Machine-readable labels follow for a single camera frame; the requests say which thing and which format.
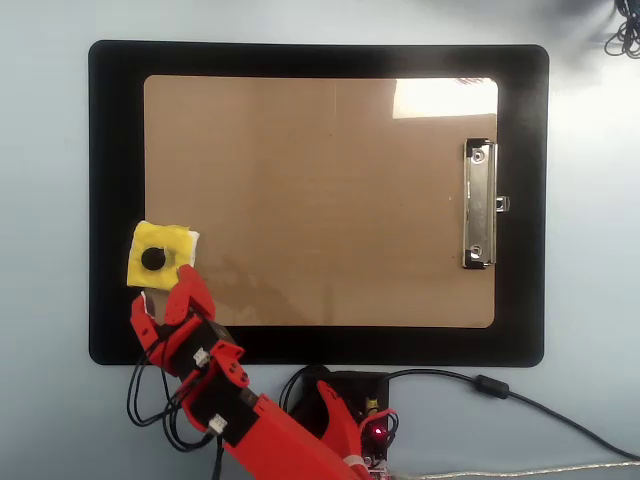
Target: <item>white connector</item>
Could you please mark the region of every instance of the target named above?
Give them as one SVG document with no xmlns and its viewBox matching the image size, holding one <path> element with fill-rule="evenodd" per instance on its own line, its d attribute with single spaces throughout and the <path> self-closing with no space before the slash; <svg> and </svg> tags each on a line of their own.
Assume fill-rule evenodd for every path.
<svg viewBox="0 0 640 480">
<path fill-rule="evenodd" d="M 224 427 L 227 426 L 227 421 L 216 413 L 216 416 L 209 420 L 209 429 L 214 431 L 217 435 L 221 435 L 224 431 Z"/>
<path fill-rule="evenodd" d="M 193 359 L 196 361 L 198 368 L 202 368 L 209 363 L 211 355 L 209 355 L 209 352 L 205 352 L 203 348 L 200 348 L 200 350 L 193 354 Z"/>
</svg>

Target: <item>black dot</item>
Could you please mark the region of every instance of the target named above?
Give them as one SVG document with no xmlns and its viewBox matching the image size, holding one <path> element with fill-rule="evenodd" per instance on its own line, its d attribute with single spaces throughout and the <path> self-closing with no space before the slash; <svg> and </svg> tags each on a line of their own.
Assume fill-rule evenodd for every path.
<svg viewBox="0 0 640 480">
<path fill-rule="evenodd" d="M 142 266 L 147 270 L 160 270 L 166 260 L 164 249 L 151 247 L 142 253 Z"/>
</svg>

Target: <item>red robotic arm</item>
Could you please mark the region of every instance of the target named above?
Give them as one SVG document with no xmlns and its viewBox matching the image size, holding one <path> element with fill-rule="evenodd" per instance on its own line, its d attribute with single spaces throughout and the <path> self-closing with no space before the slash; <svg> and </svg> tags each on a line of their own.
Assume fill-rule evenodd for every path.
<svg viewBox="0 0 640 480">
<path fill-rule="evenodd" d="M 149 361 L 181 379 L 189 422 L 220 435 L 256 480 L 370 480 L 360 429 L 340 396 L 318 382 L 329 412 L 318 439 L 267 396 L 254 394 L 239 363 L 244 349 L 215 323 L 204 281 L 189 265 L 180 267 L 179 277 L 164 325 L 148 313 L 144 294 L 132 304 L 131 323 Z"/>
</svg>

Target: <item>white cable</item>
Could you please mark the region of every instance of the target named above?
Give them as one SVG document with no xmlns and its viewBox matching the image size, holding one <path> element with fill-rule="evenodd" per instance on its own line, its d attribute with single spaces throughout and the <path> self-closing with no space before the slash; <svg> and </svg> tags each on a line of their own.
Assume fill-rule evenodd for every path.
<svg viewBox="0 0 640 480">
<path fill-rule="evenodd" d="M 574 465 L 570 467 L 541 468 L 522 472 L 451 472 L 431 475 L 411 476 L 394 473 L 393 480 L 442 480 L 447 478 L 485 477 L 485 478 L 521 478 L 535 475 L 549 475 L 552 473 L 577 472 L 581 470 L 598 470 L 604 468 L 640 467 L 640 462 L 592 463 L 590 465 Z"/>
</svg>

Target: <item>metal clip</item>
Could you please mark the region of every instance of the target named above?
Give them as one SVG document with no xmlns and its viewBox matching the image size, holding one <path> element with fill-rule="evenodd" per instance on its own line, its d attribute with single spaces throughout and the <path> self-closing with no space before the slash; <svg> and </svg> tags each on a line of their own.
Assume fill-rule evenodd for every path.
<svg viewBox="0 0 640 480">
<path fill-rule="evenodd" d="M 481 269 L 496 261 L 496 213 L 509 210 L 509 197 L 496 195 L 498 146 L 469 138 L 464 162 L 464 241 L 462 265 Z"/>
</svg>

